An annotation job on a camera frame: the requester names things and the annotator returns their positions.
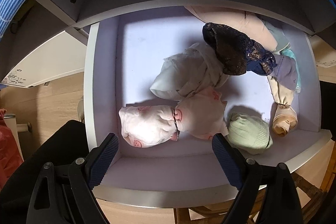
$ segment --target light pink fabric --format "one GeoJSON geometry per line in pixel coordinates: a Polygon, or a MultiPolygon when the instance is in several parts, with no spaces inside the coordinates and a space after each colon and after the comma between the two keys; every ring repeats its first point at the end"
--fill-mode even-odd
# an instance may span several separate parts
{"type": "Polygon", "coordinates": [[[222,102],[221,96],[209,86],[179,102],[175,108],[177,129],[204,140],[212,139],[216,133],[227,135],[223,120],[227,102],[222,102]]]}
{"type": "Polygon", "coordinates": [[[119,110],[121,135],[128,144],[147,148],[171,139],[178,134],[171,106],[129,106],[119,110]]]}
{"type": "Polygon", "coordinates": [[[252,12],[207,5],[185,8],[204,23],[224,24],[245,33],[268,51],[274,51],[278,45],[264,23],[252,12]]]}

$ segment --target white drawer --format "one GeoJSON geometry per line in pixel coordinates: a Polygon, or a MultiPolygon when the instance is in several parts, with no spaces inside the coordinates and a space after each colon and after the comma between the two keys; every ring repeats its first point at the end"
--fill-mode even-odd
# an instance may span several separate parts
{"type": "MultiPolygon", "coordinates": [[[[155,97],[149,87],[164,58],[203,41],[203,25],[184,7],[165,7],[120,15],[91,26],[84,71],[89,148],[99,145],[110,132],[118,134],[120,142],[113,165],[94,189],[97,198],[134,206],[178,208],[235,197],[237,191],[228,184],[210,141],[181,133],[177,142],[139,149],[120,135],[118,111],[122,106],[176,104],[155,97]]],[[[298,126],[285,138],[272,135],[274,145],[252,157],[264,165],[285,162],[294,171],[329,141],[331,133],[320,129],[320,86],[307,35],[290,25],[284,26],[284,33],[298,59],[302,81],[302,91],[292,104],[298,126]]],[[[220,91],[228,100],[226,119],[233,107],[248,114],[258,112],[268,122],[273,118],[276,104],[266,77],[252,72],[231,76],[220,91]]]]}

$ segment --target beige rolled fabric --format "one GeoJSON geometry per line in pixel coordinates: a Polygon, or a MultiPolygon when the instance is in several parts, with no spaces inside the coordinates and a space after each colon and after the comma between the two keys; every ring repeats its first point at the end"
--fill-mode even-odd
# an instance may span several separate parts
{"type": "Polygon", "coordinates": [[[281,105],[291,105],[294,98],[294,91],[279,84],[275,77],[267,76],[267,78],[274,101],[281,105]]]}
{"type": "Polygon", "coordinates": [[[294,91],[279,84],[276,78],[267,76],[274,101],[278,104],[273,119],[272,129],[280,137],[285,137],[289,130],[297,125],[297,114],[290,106],[294,91]]]}
{"type": "Polygon", "coordinates": [[[289,105],[278,105],[272,129],[280,137],[285,137],[297,125],[297,115],[289,105]]]}

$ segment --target wooden chair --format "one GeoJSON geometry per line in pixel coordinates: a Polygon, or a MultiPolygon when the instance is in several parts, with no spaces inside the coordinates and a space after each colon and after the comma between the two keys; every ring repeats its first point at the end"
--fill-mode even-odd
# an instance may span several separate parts
{"type": "MultiPolygon", "coordinates": [[[[303,192],[307,194],[310,201],[302,208],[304,223],[308,223],[309,220],[315,215],[322,205],[323,200],[327,196],[327,191],[317,188],[310,182],[305,180],[302,176],[293,172],[292,177],[296,187],[299,187],[303,192]]],[[[254,206],[251,210],[250,218],[247,220],[247,224],[254,224],[253,218],[260,211],[265,190],[260,190],[254,206]]],[[[174,209],[175,224],[219,224],[226,217],[226,213],[229,211],[234,200],[229,200],[222,204],[222,209],[212,211],[205,206],[192,207],[192,208],[176,208],[174,209]],[[190,220],[189,209],[204,216],[202,219],[190,220]]]]}

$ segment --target clothing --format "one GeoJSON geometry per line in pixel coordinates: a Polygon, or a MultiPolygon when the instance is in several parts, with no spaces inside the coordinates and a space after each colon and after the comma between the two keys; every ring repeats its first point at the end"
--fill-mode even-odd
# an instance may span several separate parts
{"type": "Polygon", "coordinates": [[[203,38],[216,52],[227,75],[242,75],[251,70],[259,75],[269,75],[276,67],[273,54],[246,34],[227,25],[206,23],[203,38]]]}
{"type": "Polygon", "coordinates": [[[280,51],[284,50],[289,45],[289,40],[286,38],[284,31],[281,26],[281,22],[263,15],[258,15],[265,27],[272,34],[274,39],[277,41],[277,47],[272,50],[273,53],[278,54],[280,51]]]}
{"type": "Polygon", "coordinates": [[[299,66],[297,64],[295,54],[290,48],[286,48],[283,51],[281,51],[280,53],[282,55],[289,56],[289,57],[291,57],[295,60],[295,66],[296,66],[296,72],[297,72],[297,82],[296,82],[295,92],[300,93],[301,92],[301,77],[300,77],[299,66]]]}
{"type": "Polygon", "coordinates": [[[297,125],[297,115],[289,105],[278,105],[272,129],[280,137],[285,137],[297,125]]]}
{"type": "Polygon", "coordinates": [[[269,75],[267,78],[274,101],[281,105],[291,105],[294,98],[294,91],[279,84],[275,77],[269,75]]]}
{"type": "Polygon", "coordinates": [[[277,46],[277,41],[270,31],[252,12],[213,6],[185,6],[185,8],[204,23],[224,24],[245,33],[268,51],[275,50],[277,46]]]}
{"type": "Polygon", "coordinates": [[[210,140],[216,133],[228,134],[223,120],[227,102],[221,101],[222,94],[207,87],[175,107],[177,129],[192,136],[210,140]]]}
{"type": "Polygon", "coordinates": [[[157,97],[181,101],[208,86],[219,88],[227,78],[214,50],[206,43],[195,43],[182,54],[164,59],[150,90],[157,97]]]}
{"type": "Polygon", "coordinates": [[[0,109],[0,189],[23,163],[11,129],[4,120],[5,109],[0,109]]]}
{"type": "Polygon", "coordinates": [[[147,148],[178,138],[171,106],[129,106],[119,110],[121,135],[131,146],[147,148]]]}
{"type": "Polygon", "coordinates": [[[263,153],[273,144],[268,123],[259,117],[236,112],[231,115],[227,139],[252,155],[263,153]]]}
{"type": "Polygon", "coordinates": [[[277,79],[278,83],[290,90],[295,90],[297,83],[296,62],[294,58],[286,55],[274,55],[277,66],[273,69],[270,76],[277,79]]]}
{"type": "Polygon", "coordinates": [[[68,121],[11,175],[0,191],[0,223],[26,224],[30,198],[43,165],[71,164],[89,153],[85,124],[68,121]]]}

